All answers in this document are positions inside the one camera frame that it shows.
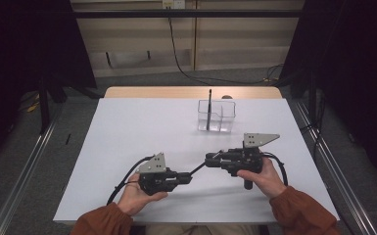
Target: electrical outlet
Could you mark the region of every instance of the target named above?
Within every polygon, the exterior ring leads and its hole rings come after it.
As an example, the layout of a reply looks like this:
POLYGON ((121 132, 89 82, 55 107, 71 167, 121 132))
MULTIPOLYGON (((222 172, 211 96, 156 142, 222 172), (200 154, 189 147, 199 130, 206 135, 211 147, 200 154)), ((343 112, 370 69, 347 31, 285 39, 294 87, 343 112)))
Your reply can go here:
POLYGON ((185 9, 185 0, 173 0, 173 9, 185 9))
POLYGON ((163 0, 163 9, 173 9, 173 0, 163 0))

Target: orange jacket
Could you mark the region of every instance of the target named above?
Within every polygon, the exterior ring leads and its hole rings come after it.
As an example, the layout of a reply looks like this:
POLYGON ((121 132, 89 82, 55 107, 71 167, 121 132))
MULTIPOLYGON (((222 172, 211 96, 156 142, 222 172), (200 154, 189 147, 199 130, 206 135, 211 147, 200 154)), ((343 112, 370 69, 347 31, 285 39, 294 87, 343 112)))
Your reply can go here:
MULTIPOLYGON (((270 200, 274 217, 285 235, 340 234, 334 215, 311 196, 289 186, 270 200)), ((128 235, 133 219, 118 209, 115 203, 82 215, 71 235, 128 235)))

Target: hand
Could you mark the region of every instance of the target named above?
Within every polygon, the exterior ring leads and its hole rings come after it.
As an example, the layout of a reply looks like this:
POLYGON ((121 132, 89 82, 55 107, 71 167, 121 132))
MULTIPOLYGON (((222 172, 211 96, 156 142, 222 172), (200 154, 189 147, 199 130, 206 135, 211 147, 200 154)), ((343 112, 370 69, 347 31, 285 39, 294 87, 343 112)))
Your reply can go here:
POLYGON ((286 190, 286 186, 283 184, 279 177, 273 163, 268 158, 262 158, 263 168, 261 173, 254 173, 248 170, 240 169, 237 171, 237 176, 247 180, 255 182, 260 188, 261 192, 268 198, 274 198, 279 196, 286 190))
POLYGON ((139 176, 138 173, 135 173, 129 177, 129 183, 124 187, 123 194, 118 200, 118 208, 130 216, 140 212, 150 202, 167 197, 167 192, 159 192, 152 196, 147 195, 139 187, 139 176))

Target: left hand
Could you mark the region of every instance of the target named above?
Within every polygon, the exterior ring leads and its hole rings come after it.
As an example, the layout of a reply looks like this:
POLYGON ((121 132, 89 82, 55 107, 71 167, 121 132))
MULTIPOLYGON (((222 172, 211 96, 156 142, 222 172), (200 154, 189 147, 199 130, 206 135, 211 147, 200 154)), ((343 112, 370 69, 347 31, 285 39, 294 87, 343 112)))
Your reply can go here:
POLYGON ((118 200, 118 208, 130 216, 139 213, 147 204, 167 197, 167 192, 159 192, 152 196, 147 195, 140 189, 139 176, 139 173, 134 173, 129 177, 128 182, 131 183, 126 184, 123 194, 118 200))

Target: white tabletop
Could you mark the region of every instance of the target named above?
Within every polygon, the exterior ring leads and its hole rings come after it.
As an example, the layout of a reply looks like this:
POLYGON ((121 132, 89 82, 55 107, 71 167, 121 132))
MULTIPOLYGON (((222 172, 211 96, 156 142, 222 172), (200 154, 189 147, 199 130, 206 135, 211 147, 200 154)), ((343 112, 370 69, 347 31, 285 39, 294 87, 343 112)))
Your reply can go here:
MULTIPOLYGON (((164 152, 171 170, 190 172, 206 153, 241 148, 245 132, 280 134, 261 149, 285 164, 290 185, 338 217, 286 100, 233 101, 237 116, 231 133, 223 133, 197 130, 198 99, 101 99, 54 220, 72 224, 83 213, 104 206, 144 157, 164 152)), ((275 221, 256 186, 246 190, 243 179, 207 167, 196 172, 190 184, 179 185, 133 218, 135 224, 275 221)))

